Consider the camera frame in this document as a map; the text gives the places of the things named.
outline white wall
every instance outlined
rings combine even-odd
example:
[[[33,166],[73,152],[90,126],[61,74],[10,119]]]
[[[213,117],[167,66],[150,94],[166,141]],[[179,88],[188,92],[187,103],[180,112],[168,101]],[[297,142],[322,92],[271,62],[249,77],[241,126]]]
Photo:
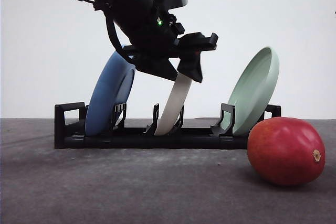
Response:
[[[88,103],[114,51],[103,14],[76,0],[1,5],[1,117],[52,118],[56,103]],[[335,11],[336,0],[189,0],[171,11],[186,32],[219,35],[217,50],[202,54],[204,81],[192,85],[185,116],[219,116],[250,59],[270,45],[281,63],[271,103],[285,116],[336,119]],[[171,87],[138,72],[128,116],[149,118],[157,102],[162,110]]]

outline blue plate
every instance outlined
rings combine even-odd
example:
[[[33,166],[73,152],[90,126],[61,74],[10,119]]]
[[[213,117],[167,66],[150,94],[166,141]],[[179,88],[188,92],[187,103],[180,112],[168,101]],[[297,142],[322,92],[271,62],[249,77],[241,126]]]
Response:
[[[85,121],[85,134],[94,136],[105,130],[115,104],[127,102],[135,66],[114,52],[106,63],[93,91]]]

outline black plastic dish rack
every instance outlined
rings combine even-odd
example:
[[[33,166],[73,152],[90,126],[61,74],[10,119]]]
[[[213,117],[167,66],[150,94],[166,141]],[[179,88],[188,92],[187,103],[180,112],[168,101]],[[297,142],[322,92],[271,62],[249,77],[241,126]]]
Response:
[[[125,127],[127,104],[113,107],[109,130],[97,136],[85,136],[85,118],[88,106],[84,102],[55,105],[55,148],[192,148],[192,149],[246,149],[246,136],[233,136],[235,124],[235,106],[222,103],[221,117],[208,128],[187,128],[183,126],[183,110],[173,129],[165,136],[154,136],[159,118],[159,104],[153,109],[153,122],[147,127]],[[66,125],[66,111],[79,110],[79,120]],[[117,125],[116,118],[122,112],[122,119]],[[227,129],[220,126],[224,112],[230,113]],[[265,112],[272,117],[281,116],[281,106],[268,105]],[[258,122],[264,120],[265,112]]]

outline plate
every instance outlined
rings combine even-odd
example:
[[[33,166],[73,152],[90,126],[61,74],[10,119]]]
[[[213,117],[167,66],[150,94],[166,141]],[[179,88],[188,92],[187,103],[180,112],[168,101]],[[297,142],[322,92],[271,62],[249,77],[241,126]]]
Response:
[[[266,109],[279,76],[279,59],[270,47],[257,53],[241,74],[228,104],[236,108],[233,135],[248,134]],[[221,127],[230,124],[230,114],[224,113]]]
[[[158,127],[154,133],[155,136],[162,136],[169,133],[174,127],[177,117],[182,109],[185,99],[188,95],[192,79],[178,73],[172,91],[164,107]]]
[[[85,121],[85,134],[104,131],[111,120],[115,104],[126,103],[132,89],[135,66],[117,52],[106,63],[93,91]]]

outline white plate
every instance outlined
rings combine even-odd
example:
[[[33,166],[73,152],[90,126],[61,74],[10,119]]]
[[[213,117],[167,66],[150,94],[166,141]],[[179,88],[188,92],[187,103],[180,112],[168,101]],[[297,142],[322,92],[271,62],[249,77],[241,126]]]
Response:
[[[155,136],[165,135],[174,127],[188,95],[191,83],[191,78],[178,73],[167,104],[164,107],[161,119],[158,122],[158,127],[154,134]]]
[[[279,76],[279,59],[270,47],[262,49],[240,76],[228,104],[236,107],[234,135],[245,135],[265,111]],[[230,114],[224,113],[221,127],[226,129]]]

